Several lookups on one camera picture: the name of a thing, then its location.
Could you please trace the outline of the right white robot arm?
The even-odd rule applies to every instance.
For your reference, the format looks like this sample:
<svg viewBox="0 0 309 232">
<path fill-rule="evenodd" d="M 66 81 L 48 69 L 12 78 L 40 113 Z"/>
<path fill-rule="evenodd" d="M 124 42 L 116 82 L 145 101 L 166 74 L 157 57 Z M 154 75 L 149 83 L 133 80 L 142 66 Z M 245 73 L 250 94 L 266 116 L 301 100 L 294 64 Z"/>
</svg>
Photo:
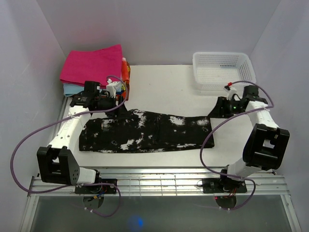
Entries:
<svg viewBox="0 0 309 232">
<path fill-rule="evenodd" d="M 218 97 L 211 118 L 230 118 L 248 113 L 253 130 L 244 146 L 242 157 L 221 170 L 218 178 L 202 181 L 204 193 L 247 191 L 245 178 L 259 171 L 280 167 L 290 138 L 288 130 L 280 128 L 270 114 L 272 103 L 259 96 L 256 85 L 247 85 L 243 95 L 235 98 L 237 90 L 231 83 L 225 87 L 226 97 Z"/>
</svg>

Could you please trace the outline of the black white patterned trousers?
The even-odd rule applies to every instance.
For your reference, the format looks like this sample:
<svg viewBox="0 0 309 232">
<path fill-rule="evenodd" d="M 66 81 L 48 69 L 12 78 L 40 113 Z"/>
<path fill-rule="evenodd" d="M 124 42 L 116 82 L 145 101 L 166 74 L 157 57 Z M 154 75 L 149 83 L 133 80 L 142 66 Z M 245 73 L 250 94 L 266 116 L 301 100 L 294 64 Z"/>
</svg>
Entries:
<svg viewBox="0 0 309 232">
<path fill-rule="evenodd" d="M 183 117 L 129 110 L 91 119 L 79 136 L 80 151 L 153 153 L 201 148 L 211 132 L 207 116 Z"/>
</svg>

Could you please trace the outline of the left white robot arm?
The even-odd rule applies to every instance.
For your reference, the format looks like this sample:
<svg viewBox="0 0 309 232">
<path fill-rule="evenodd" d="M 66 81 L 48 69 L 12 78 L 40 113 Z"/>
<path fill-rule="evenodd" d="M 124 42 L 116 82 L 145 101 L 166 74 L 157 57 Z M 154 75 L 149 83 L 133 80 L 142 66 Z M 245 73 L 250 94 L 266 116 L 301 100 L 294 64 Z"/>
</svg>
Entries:
<svg viewBox="0 0 309 232">
<path fill-rule="evenodd" d="M 37 160 L 43 182 L 63 185 L 85 185 L 92 192 L 102 189 L 102 180 L 93 169 L 80 167 L 74 157 L 74 149 L 81 132 L 93 113 L 118 115 L 127 100 L 128 89 L 124 81 L 107 78 L 104 90 L 100 83 L 85 81 L 83 91 L 73 96 L 68 115 L 56 136 L 46 147 L 37 151 Z"/>
</svg>

